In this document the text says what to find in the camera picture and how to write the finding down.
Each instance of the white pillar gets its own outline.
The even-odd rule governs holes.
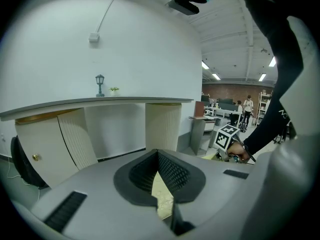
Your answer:
[[[181,108],[180,103],[145,104],[147,150],[177,150]]]

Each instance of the white shelving unit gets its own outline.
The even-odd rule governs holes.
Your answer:
[[[268,100],[271,99],[270,94],[263,94],[262,92],[259,93],[259,102],[258,102],[258,114],[255,120],[255,124],[258,126],[262,119],[265,117],[266,114],[266,105]]]

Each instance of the ventilation slot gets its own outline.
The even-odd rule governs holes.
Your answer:
[[[230,175],[230,176],[233,176],[233,177],[236,177],[236,178],[240,178],[240,179],[244,179],[244,180],[246,178],[248,178],[248,176],[249,176],[248,173],[240,172],[240,171],[236,171],[236,170],[225,170],[223,173],[226,174],[226,175]]]
[[[44,223],[50,228],[58,232],[62,232],[86,197],[86,194],[72,192],[45,220]]]

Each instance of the brick wall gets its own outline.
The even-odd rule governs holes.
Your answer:
[[[240,100],[242,107],[244,101],[247,99],[247,96],[251,95],[253,101],[254,117],[257,117],[259,93],[261,93],[262,90],[265,90],[267,94],[271,94],[273,88],[258,85],[223,83],[202,85],[203,93],[205,95],[210,94],[211,99],[233,99],[233,102],[235,103]]]

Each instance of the gray table surface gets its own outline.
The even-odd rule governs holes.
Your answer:
[[[57,105],[65,105],[65,104],[76,104],[76,103],[83,103],[83,102],[102,102],[102,101],[132,101],[132,100],[151,100],[152,103],[155,103],[155,100],[158,100],[158,103],[161,101],[172,101],[172,103],[190,103],[193,99],[189,98],[167,98],[167,97],[92,97],[92,98],[76,98],[76,99],[65,99],[65,100],[57,100],[51,102],[45,102],[30,106],[19,107],[16,109],[4,111],[0,113],[0,117],[6,117],[15,113],[25,112],[34,109],[41,109],[51,106]]]

